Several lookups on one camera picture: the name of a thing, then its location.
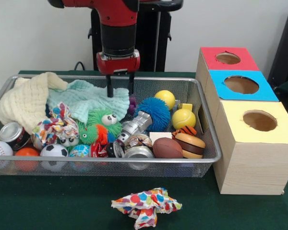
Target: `mint green towel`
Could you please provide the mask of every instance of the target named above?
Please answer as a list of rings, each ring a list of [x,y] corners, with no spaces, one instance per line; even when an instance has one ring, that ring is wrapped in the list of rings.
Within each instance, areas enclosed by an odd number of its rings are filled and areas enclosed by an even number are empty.
[[[50,110],[60,102],[65,103],[72,112],[72,118],[87,123],[88,113],[94,109],[110,109],[120,121],[129,108],[129,91],[118,88],[113,97],[107,97],[107,88],[96,87],[84,80],[69,83],[65,91],[49,89],[48,106]]]

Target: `wooden cube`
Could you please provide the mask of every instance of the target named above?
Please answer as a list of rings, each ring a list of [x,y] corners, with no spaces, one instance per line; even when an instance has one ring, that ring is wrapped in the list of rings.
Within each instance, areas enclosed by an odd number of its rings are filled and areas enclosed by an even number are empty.
[[[288,113],[280,102],[220,101],[214,163],[222,194],[280,195],[288,181]]]
[[[259,70],[246,48],[201,47],[196,79],[205,92],[210,70]]]
[[[214,124],[220,99],[278,102],[260,71],[210,70],[209,73],[205,97]]]

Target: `metal wire basket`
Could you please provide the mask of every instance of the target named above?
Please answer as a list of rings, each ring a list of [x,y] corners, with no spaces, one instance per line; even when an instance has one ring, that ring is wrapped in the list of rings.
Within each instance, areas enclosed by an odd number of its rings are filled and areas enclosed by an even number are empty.
[[[14,86],[19,77],[31,78],[33,75],[18,75],[9,78],[0,91],[0,98]],[[105,87],[106,81],[100,76],[60,76],[67,82],[80,79],[98,87]],[[126,77],[112,77],[114,88],[128,85]],[[137,103],[155,95],[160,90],[171,91],[177,103],[193,104],[196,115],[197,136],[206,143],[202,159],[135,159],[135,158],[71,158],[71,157],[20,157],[0,156],[5,167],[0,175],[56,175],[56,176],[152,176],[152,177],[203,177],[213,162],[221,158],[222,152],[208,106],[200,83],[190,78],[154,78],[136,77],[134,92]],[[168,132],[174,131],[172,124]],[[19,167],[35,169],[24,172]],[[46,170],[43,164],[53,166],[52,171]]]

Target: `yellow ball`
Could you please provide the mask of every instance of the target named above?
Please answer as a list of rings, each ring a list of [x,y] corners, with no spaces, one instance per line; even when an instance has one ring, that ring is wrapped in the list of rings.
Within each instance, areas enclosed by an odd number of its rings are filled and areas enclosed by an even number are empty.
[[[174,113],[172,117],[172,123],[176,130],[184,126],[194,127],[195,122],[196,119],[194,113],[188,109],[179,109]]]
[[[167,104],[169,110],[171,110],[175,105],[175,96],[168,90],[161,90],[157,92],[155,97],[164,101]]]

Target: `toy hamburger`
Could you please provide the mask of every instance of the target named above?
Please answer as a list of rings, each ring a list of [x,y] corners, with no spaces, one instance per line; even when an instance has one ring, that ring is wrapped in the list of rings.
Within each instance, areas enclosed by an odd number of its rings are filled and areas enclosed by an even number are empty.
[[[175,136],[177,141],[182,147],[182,154],[185,158],[200,159],[203,158],[205,142],[201,139],[185,133],[178,133]]]

